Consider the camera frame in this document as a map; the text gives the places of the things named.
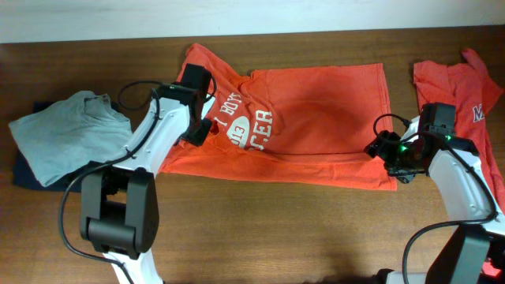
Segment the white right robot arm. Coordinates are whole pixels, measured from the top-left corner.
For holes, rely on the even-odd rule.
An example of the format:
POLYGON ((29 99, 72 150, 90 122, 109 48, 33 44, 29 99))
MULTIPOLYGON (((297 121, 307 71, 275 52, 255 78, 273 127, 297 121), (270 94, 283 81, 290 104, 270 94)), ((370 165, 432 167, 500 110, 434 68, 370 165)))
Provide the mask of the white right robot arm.
POLYGON ((436 184, 448 220, 418 230, 407 242, 402 269, 390 271, 385 283, 477 283, 487 260, 501 261, 504 214, 481 171, 473 142, 453 133, 418 131, 406 138, 383 131, 365 153, 384 162, 389 175, 409 183, 426 174, 436 184), (426 272, 410 273, 413 243, 429 231, 454 227, 454 233, 426 272))

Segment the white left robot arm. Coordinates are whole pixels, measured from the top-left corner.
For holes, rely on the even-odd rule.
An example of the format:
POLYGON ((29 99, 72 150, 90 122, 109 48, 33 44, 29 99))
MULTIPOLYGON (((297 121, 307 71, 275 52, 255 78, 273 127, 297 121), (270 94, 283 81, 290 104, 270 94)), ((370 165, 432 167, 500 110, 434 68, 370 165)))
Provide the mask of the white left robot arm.
POLYGON ((162 85, 122 152, 81 182, 80 234, 114 267, 121 283, 161 283, 152 254, 159 227, 155 177, 180 139, 201 145, 213 98, 204 87, 162 85))

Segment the orange soccer print t-shirt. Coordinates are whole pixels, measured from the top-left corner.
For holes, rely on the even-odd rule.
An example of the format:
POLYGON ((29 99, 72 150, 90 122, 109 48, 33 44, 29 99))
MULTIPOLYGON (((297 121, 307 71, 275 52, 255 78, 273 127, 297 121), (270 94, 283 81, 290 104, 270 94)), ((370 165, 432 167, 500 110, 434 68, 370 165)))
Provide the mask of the orange soccer print t-shirt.
POLYGON ((175 144, 161 172, 237 181, 297 182, 394 191, 383 163, 365 153, 392 129, 383 65, 257 69, 237 73, 195 43, 187 63, 215 78, 203 145, 175 144))

